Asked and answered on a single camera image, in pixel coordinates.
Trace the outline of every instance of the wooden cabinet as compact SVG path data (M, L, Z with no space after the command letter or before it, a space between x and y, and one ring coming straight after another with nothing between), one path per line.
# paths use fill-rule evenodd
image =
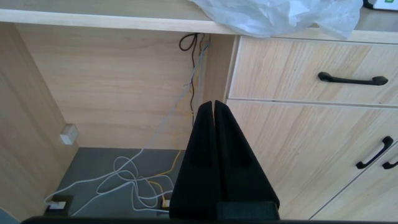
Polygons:
M309 219L398 138L398 110L228 100L280 199L282 219Z
M397 162L398 145L388 150L372 167L361 174L342 193L328 203L315 220L398 220L398 166L384 169L383 164Z
M230 98L398 105L398 45L261 40L242 37ZM322 82L334 77L372 80L385 85Z

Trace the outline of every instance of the cabinet drawer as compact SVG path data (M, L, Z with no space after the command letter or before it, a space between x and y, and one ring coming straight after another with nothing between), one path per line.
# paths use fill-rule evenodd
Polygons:
M315 220L398 222L398 145L376 161L359 178L314 216Z
M282 219L309 219L398 138L398 110L228 100L280 200Z
M398 105L398 45L261 40L242 37L230 98ZM328 83L334 77L385 85Z

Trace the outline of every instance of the wooden desk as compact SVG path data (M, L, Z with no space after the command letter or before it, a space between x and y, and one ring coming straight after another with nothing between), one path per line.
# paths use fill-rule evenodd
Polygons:
M381 136L398 138L396 12L362 9L345 41L317 27L263 40L240 37L185 0L5 0L0 21L0 206L20 220L43 212L44 197L55 190L78 146L141 148L147 142L192 72L190 52L178 48L187 32L211 34L196 97L230 105L278 186L282 218L314 216L362 174L354 165L377 148ZM315 74L323 69L361 79L384 75L389 83L372 89L325 85ZM184 149L189 112L186 98L150 148ZM336 122L350 113L375 122ZM59 140L66 123L80 132L73 146ZM299 135L312 127L339 133L334 139ZM322 148L327 152L318 154ZM314 160L306 159L310 154ZM317 156L327 166L314 162ZM275 160L280 164L272 165ZM326 180L334 182L322 191Z

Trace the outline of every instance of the yellow cable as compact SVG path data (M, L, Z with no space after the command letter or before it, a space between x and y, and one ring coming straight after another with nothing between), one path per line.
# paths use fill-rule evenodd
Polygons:
M156 184L156 185L158 185L159 188L160 188L160 192L163 193L163 188L162 188L162 186L161 186L159 183L154 182L154 181L148 181L148 182L151 183L151 184Z

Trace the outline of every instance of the wooden panel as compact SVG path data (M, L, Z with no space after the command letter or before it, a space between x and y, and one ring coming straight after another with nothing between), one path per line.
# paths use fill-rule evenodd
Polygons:
M350 42L398 44L395 12L361 9ZM2 0L0 21L63 26L238 34L187 0ZM275 37L339 40L312 26Z
M398 160L398 145L366 170L323 208L316 220L398 222L398 167L385 170L385 162Z
M78 146L14 24L0 23L0 207L19 220L44 211Z
M282 219L309 219L360 173L398 110L228 100L280 200Z
M143 147L192 74L191 53L178 47L184 33L18 28L66 121L76 124L80 146ZM181 102L151 148L186 148L189 100Z
M0 21L235 34L187 0L4 0Z
M241 38L231 98L398 105L398 45ZM319 72L383 86L327 83Z
M226 102L238 51L239 37L212 35L207 57L203 101Z

